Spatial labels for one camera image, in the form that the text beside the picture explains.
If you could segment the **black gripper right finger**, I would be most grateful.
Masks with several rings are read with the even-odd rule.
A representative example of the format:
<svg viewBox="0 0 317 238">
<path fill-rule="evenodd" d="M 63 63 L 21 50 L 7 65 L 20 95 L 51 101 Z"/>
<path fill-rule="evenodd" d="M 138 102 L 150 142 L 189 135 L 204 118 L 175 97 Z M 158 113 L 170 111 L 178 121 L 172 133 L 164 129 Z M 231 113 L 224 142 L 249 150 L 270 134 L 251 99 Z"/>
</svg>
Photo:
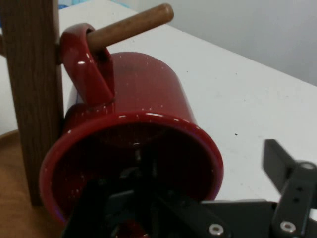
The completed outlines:
<svg viewBox="0 0 317 238">
<path fill-rule="evenodd" d="M 264 141 L 263 169 L 281 197 L 271 220 L 274 238 L 315 238 L 317 222 L 317 166 L 296 161 L 274 139 Z"/>
</svg>

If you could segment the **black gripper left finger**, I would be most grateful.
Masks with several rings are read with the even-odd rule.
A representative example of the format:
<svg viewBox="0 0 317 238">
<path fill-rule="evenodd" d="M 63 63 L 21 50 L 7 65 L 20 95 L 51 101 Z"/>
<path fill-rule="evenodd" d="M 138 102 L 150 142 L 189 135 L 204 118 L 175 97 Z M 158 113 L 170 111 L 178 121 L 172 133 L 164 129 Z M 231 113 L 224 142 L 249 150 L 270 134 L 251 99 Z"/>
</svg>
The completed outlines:
<svg viewBox="0 0 317 238">
<path fill-rule="evenodd" d="M 229 238 L 228 225 L 202 204 L 155 180 L 91 181 L 73 209 L 64 238 L 113 238 L 133 221 L 150 238 Z"/>
</svg>

